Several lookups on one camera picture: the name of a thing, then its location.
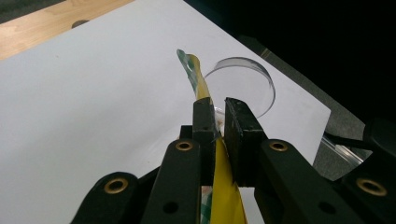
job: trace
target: white paper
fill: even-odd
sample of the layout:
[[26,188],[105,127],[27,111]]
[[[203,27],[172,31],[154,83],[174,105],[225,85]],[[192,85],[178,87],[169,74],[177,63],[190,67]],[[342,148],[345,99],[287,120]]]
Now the white paper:
[[136,0],[0,62],[0,223],[69,223],[101,177],[160,165],[192,123],[177,49],[203,74],[233,56],[261,63],[276,87],[262,127],[313,163],[329,108],[185,2]]

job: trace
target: yellow object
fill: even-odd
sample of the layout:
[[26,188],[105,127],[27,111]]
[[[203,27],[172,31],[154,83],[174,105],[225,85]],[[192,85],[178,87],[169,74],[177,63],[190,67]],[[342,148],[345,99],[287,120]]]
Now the yellow object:
[[[194,89],[196,100],[210,97],[209,89],[201,74],[200,62],[195,55],[185,54],[179,49],[177,55],[182,62]],[[216,165],[213,180],[211,224],[248,223],[238,185],[233,182],[231,164],[221,134],[216,139]]]

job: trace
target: wooden surface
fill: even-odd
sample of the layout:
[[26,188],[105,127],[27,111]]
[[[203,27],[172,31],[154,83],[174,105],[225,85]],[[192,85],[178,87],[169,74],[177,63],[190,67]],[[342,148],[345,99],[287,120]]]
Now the wooden surface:
[[66,32],[76,21],[93,20],[134,0],[65,0],[0,24],[0,60]]

